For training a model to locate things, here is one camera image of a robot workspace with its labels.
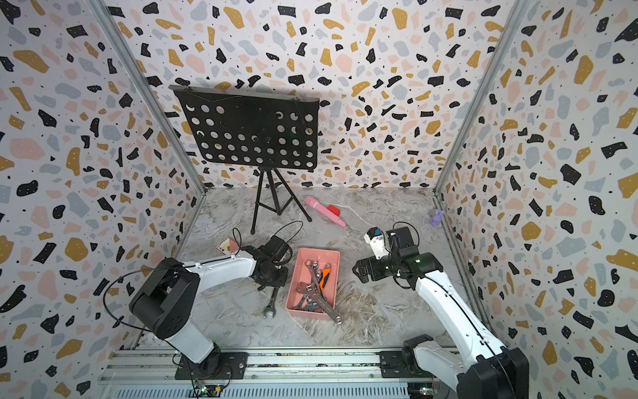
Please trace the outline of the large silver combination wrench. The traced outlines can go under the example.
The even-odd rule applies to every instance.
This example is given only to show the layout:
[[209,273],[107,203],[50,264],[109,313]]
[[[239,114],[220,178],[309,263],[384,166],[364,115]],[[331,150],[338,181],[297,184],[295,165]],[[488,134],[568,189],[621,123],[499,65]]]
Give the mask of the large silver combination wrench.
[[263,311],[263,316],[265,319],[273,319],[277,314],[276,302],[277,302],[278,292],[279,292],[279,287],[274,287],[272,290],[272,294],[269,299],[269,302]]

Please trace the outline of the long silver combination wrench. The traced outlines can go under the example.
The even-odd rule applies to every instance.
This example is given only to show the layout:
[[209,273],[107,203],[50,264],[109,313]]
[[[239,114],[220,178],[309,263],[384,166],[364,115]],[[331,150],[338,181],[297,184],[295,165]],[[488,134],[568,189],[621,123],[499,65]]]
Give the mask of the long silver combination wrench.
[[311,273],[311,282],[307,285],[302,284],[303,291],[312,302],[322,309],[324,314],[327,314],[333,322],[336,324],[342,324],[342,316],[337,312],[332,305],[327,301],[327,297],[324,294],[324,283],[329,273],[325,273],[323,269],[319,267],[319,263],[315,260],[307,260],[304,265]]

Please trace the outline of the orange handled adjustable wrench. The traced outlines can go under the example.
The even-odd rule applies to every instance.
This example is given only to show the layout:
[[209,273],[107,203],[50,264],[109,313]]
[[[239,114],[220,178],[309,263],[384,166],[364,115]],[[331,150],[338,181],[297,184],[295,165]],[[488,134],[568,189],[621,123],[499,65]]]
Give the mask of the orange handled adjustable wrench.
[[302,301],[297,306],[298,310],[322,313],[332,308],[322,291],[322,286],[315,272],[311,271],[311,281],[309,283],[300,282],[296,291],[302,295]]

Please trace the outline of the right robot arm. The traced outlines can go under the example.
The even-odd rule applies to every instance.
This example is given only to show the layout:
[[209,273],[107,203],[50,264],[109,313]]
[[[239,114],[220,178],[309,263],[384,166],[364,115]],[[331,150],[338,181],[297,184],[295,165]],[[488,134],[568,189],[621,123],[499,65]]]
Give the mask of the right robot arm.
[[383,354],[390,374],[436,377],[459,398],[526,398],[529,362],[518,348],[509,349],[460,297],[440,261],[418,248],[419,237],[408,226],[383,232],[377,227],[364,236],[373,256],[358,260],[353,274],[363,283],[392,278],[402,289],[418,294],[455,343],[456,351],[441,347],[422,334],[406,340],[400,357]]

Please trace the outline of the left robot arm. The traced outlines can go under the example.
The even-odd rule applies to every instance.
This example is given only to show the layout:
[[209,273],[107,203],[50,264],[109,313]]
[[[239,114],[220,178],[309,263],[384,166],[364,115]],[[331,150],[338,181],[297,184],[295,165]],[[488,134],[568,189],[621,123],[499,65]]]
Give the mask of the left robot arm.
[[259,247],[246,245],[235,254],[206,261],[161,261],[130,302],[129,309],[158,339],[176,348],[197,367],[216,367],[217,346],[191,318],[197,296],[236,279],[252,279],[259,287],[282,287],[292,249],[272,236]]

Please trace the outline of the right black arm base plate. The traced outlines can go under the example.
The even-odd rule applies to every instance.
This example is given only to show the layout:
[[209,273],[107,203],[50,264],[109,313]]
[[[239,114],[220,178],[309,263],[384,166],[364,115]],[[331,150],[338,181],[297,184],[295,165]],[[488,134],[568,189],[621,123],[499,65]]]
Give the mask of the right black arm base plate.
[[379,352],[380,372],[383,378],[430,378],[430,372],[420,369],[415,360],[401,351]]

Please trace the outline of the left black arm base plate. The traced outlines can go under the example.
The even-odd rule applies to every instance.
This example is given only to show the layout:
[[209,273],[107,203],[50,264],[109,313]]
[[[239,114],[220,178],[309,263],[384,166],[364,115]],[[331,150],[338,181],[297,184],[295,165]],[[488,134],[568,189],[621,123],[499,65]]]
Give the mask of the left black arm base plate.
[[209,354],[203,362],[195,363],[182,355],[174,379],[193,380],[241,380],[248,365],[247,352],[220,352]]

